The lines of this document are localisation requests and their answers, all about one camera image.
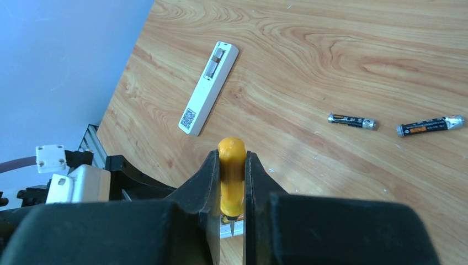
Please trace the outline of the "white remote with QR code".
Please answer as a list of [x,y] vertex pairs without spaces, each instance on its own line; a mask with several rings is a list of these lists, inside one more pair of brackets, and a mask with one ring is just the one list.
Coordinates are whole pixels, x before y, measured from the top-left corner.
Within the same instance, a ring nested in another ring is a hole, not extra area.
[[234,45],[217,42],[178,123],[183,132],[200,134],[238,54]]

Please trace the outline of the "yellow handled screwdriver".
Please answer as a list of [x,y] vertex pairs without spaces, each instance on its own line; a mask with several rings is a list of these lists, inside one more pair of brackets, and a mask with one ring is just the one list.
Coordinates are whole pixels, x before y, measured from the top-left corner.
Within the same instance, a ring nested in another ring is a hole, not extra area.
[[244,180],[247,152],[244,142],[237,137],[226,137],[218,144],[220,162],[220,210],[231,221],[236,221],[244,209]]

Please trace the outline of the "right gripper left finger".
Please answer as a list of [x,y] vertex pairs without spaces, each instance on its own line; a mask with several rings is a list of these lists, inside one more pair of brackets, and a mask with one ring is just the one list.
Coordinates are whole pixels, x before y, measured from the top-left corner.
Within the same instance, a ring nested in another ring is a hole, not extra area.
[[163,199],[56,203],[1,212],[2,264],[218,264],[220,162]]

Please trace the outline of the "black AAA battery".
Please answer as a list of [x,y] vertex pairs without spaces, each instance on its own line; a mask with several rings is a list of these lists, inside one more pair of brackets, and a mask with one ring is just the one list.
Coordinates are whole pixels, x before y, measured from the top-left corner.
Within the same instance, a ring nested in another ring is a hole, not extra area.
[[333,114],[333,113],[331,113],[328,116],[328,122],[334,123],[334,124],[343,124],[343,125],[347,125],[347,126],[351,126],[355,128],[362,128],[362,129],[368,129],[368,130],[375,130],[377,128],[377,122],[374,119]]
[[396,126],[396,133],[399,137],[412,136],[421,133],[431,133],[436,131],[446,131],[462,128],[465,118],[461,115],[448,115],[410,124]]

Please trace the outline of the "white remote orange battery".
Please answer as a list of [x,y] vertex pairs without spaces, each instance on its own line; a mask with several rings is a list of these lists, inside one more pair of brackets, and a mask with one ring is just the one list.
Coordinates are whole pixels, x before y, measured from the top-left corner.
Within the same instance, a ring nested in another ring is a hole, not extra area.
[[220,219],[220,238],[225,239],[244,234],[244,216],[240,215],[236,221],[229,220],[222,215]]

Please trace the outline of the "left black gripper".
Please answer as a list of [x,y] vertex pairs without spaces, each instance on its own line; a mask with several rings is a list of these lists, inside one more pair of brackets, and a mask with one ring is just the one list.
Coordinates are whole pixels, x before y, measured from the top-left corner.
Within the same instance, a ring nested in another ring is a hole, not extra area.
[[110,201],[164,199],[175,191],[141,172],[123,155],[108,156],[106,170],[110,172]]

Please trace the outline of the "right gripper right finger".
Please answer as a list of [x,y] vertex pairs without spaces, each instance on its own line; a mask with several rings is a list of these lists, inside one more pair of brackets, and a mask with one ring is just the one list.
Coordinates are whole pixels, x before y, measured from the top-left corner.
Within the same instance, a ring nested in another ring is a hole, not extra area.
[[407,205],[293,195],[245,163],[244,264],[439,264],[426,227]]

